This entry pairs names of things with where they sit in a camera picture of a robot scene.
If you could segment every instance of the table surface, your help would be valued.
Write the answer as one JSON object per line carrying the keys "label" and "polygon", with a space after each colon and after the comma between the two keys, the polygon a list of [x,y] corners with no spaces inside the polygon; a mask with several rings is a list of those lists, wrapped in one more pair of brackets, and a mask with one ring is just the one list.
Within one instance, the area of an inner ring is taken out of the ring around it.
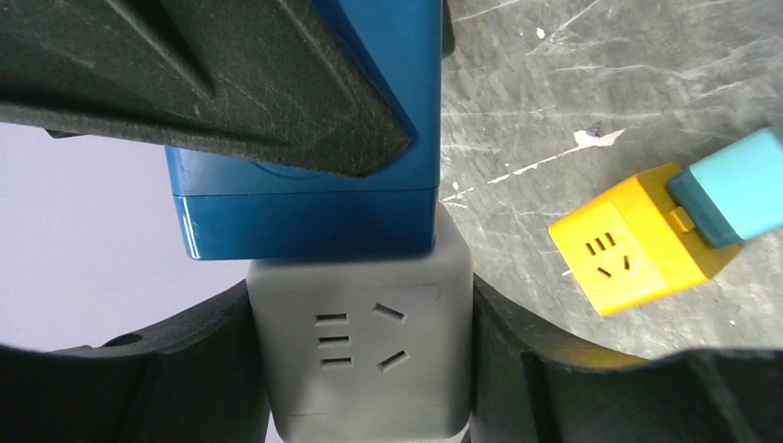
{"label": "table surface", "polygon": [[[712,281],[607,318],[548,236],[633,174],[688,165],[783,124],[783,4],[450,3],[440,197],[476,272],[556,325],[626,353],[783,344],[783,230],[748,242]],[[596,131],[614,143],[584,137]]]}

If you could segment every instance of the yellow cube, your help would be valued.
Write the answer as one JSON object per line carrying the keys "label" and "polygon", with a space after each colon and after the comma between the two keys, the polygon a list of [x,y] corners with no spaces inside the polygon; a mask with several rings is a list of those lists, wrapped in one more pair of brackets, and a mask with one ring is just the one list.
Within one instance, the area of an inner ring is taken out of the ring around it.
{"label": "yellow cube", "polygon": [[549,227],[573,276],[602,316],[708,281],[740,252],[714,249],[671,198],[669,163],[612,187]]}

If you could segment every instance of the socket hole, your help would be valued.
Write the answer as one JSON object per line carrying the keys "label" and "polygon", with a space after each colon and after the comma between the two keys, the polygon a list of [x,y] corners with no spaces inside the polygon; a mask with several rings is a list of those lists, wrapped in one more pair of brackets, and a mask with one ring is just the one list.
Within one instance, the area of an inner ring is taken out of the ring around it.
{"label": "socket hole", "polygon": [[398,365],[401,365],[408,360],[411,359],[411,356],[408,355],[408,353],[405,350],[402,350],[395,355],[392,355],[391,357],[387,358],[386,360],[378,363],[378,369],[380,369],[380,372],[386,372],[390,369],[395,368]]}
{"label": "socket hole", "polygon": [[350,346],[351,338],[347,335],[336,337],[319,337],[319,348],[336,348],[339,346]]}
{"label": "socket hole", "polygon": [[321,369],[340,369],[354,366],[354,359],[351,357],[324,358],[320,361]]}
{"label": "socket hole", "polygon": [[347,325],[348,314],[318,314],[316,326]]}
{"label": "socket hole", "polygon": [[404,323],[405,322],[405,317],[406,317],[405,314],[403,314],[402,312],[400,312],[398,310],[391,309],[388,306],[384,306],[384,305],[382,305],[380,303],[376,303],[375,304],[375,308],[373,308],[372,312],[374,312],[375,314],[378,314],[379,316],[383,316],[383,317],[392,319],[392,320],[394,320],[396,322],[399,322],[399,323]]}

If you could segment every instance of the blue plastic casing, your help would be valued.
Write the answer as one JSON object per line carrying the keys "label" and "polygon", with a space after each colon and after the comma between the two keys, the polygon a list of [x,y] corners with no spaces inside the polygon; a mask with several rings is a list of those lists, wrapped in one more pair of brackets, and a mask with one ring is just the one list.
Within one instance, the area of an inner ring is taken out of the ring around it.
{"label": "blue plastic casing", "polygon": [[782,140],[777,129],[761,129],[669,181],[708,244],[732,245],[783,225]]}
{"label": "blue plastic casing", "polygon": [[420,255],[434,245],[440,180],[442,0],[314,0],[412,138],[367,178],[166,148],[194,259]]}

